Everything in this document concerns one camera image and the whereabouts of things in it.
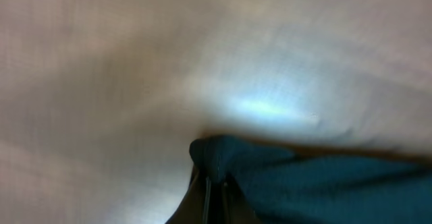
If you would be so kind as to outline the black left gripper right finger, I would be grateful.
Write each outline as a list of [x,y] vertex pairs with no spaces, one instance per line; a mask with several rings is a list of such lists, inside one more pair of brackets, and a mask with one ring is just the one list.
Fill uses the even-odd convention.
[[221,217],[223,224],[261,224],[232,176],[221,185]]

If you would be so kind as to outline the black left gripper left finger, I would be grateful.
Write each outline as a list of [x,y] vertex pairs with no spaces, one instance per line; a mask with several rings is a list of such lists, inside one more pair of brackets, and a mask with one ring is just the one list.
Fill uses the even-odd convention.
[[166,224],[207,223],[211,182],[207,176],[193,166],[190,183],[181,203],[165,222]]

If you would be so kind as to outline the dark teal t-shirt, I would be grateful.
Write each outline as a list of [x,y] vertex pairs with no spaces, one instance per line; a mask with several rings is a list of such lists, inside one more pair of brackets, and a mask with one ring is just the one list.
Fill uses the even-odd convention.
[[230,136],[190,144],[212,182],[237,184],[264,223],[431,223],[431,169],[353,155],[302,157]]

